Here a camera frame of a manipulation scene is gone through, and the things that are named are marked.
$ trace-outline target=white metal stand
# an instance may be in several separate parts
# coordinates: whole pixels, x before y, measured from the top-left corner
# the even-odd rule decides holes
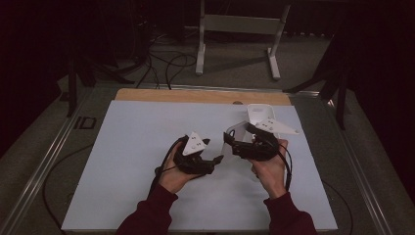
[[[275,53],[282,36],[289,11],[290,5],[285,6],[280,19],[207,15],[205,14],[205,0],[201,0],[201,18],[199,26],[200,38],[198,59],[196,62],[196,74],[202,75],[204,73],[206,50],[204,38],[206,30],[260,33],[275,35],[274,44],[272,45],[272,48],[268,48],[267,54],[272,71],[272,77],[279,80],[281,75],[278,70]]]

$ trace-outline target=wooden board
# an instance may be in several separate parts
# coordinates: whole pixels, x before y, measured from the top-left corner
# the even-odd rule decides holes
[[[268,104],[290,106],[289,97],[284,93],[243,92],[243,91],[210,91],[210,90],[157,90],[122,88],[116,100],[152,101],[152,102],[183,102],[183,103],[214,103],[233,104]]]

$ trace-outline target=left hand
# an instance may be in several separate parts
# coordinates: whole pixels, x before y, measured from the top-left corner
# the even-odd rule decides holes
[[[163,170],[165,170],[165,172],[161,174],[159,180],[159,184],[172,194],[175,194],[178,191],[180,191],[183,188],[183,186],[191,179],[200,176],[199,174],[187,174],[181,171],[178,167],[176,167],[176,164],[173,160],[174,155],[176,154],[179,146],[182,144],[183,143],[180,142],[176,144],[176,146],[174,146],[173,150],[167,158],[167,161],[164,164]]]

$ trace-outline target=white board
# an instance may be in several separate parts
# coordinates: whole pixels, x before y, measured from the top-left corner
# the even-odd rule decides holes
[[[284,135],[293,157],[293,201],[317,229],[337,229],[314,159],[293,106],[273,106],[277,120],[299,131]],[[171,144],[197,132],[210,143],[202,157],[220,155],[223,132],[248,120],[247,106],[112,101],[63,223],[64,230],[116,230],[147,198]],[[251,164],[226,154],[212,175],[192,180],[178,193],[170,231],[267,230],[265,190]]]

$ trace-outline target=maroon sleeve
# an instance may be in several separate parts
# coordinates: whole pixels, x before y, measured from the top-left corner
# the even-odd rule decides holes
[[[317,234],[309,213],[299,211],[293,203],[290,193],[263,201],[271,217],[269,231],[272,234],[314,235]]]
[[[146,201],[138,203],[137,210],[124,220],[116,235],[166,235],[171,223],[169,211],[177,198],[158,184]]]

